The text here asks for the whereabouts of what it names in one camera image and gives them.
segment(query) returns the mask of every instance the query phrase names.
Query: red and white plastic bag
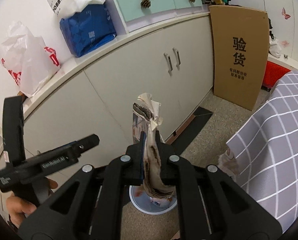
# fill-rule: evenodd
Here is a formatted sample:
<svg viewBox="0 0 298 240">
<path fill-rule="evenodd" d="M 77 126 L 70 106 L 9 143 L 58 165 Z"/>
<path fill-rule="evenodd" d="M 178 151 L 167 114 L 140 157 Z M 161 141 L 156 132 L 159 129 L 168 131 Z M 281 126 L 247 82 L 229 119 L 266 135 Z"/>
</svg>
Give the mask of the red and white plastic bag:
<svg viewBox="0 0 298 240">
<path fill-rule="evenodd" d="M 0 63 L 8 70 L 20 91 L 34 96 L 60 69 L 56 51 L 46 47 L 21 22 L 13 22 L 0 45 Z"/>
</svg>

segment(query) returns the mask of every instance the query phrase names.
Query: blue bag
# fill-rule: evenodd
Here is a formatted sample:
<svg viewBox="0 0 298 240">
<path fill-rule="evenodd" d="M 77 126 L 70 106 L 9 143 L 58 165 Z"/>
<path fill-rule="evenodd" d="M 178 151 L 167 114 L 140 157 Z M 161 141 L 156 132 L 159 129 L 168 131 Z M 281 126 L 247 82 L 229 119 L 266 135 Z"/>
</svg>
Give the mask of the blue bag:
<svg viewBox="0 0 298 240">
<path fill-rule="evenodd" d="M 90 4 L 81 13 L 61 19 L 60 30 L 71 54 L 81 57 L 116 37 L 105 4 Z"/>
</svg>

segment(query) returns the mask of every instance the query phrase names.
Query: white shelf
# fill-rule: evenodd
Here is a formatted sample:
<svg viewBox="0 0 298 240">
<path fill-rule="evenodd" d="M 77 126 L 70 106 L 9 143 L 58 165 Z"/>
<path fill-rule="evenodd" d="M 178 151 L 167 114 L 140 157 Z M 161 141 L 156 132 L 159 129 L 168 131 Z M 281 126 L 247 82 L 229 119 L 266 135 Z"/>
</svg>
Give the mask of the white shelf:
<svg viewBox="0 0 298 240">
<path fill-rule="evenodd" d="M 271 54 L 268 55 L 268 61 L 271 61 L 273 63 L 276 63 L 282 67 L 285 67 L 287 69 L 292 70 L 292 68 L 295 68 L 296 70 L 298 70 L 298 61 L 292 59 L 292 58 L 288 58 L 285 59 L 284 55 L 281 55 L 279 58 L 273 57 Z"/>
</svg>

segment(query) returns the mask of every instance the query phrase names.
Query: grid pattern fabric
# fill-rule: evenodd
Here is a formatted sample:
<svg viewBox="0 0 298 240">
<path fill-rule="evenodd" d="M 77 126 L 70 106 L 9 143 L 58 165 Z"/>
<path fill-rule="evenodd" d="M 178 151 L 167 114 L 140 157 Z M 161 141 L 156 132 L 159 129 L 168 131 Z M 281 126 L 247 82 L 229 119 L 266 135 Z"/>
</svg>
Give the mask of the grid pattern fabric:
<svg viewBox="0 0 298 240">
<path fill-rule="evenodd" d="M 298 71 L 277 81 L 227 146 L 238 162 L 237 183 L 285 232 L 298 216 Z"/>
</svg>

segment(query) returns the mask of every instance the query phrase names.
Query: butterfly sticker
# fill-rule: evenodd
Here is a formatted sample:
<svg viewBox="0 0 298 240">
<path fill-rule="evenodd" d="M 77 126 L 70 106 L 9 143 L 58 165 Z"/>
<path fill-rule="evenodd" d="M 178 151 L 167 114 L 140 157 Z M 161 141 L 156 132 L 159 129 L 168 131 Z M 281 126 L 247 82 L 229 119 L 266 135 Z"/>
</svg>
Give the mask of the butterfly sticker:
<svg viewBox="0 0 298 240">
<path fill-rule="evenodd" d="M 286 14 L 285 13 L 285 9 L 283 8 L 282 9 L 282 13 L 281 13 L 283 16 L 284 16 L 284 18 L 287 20 L 287 19 L 289 19 L 291 16 L 290 15 L 288 15 L 288 14 Z"/>
</svg>

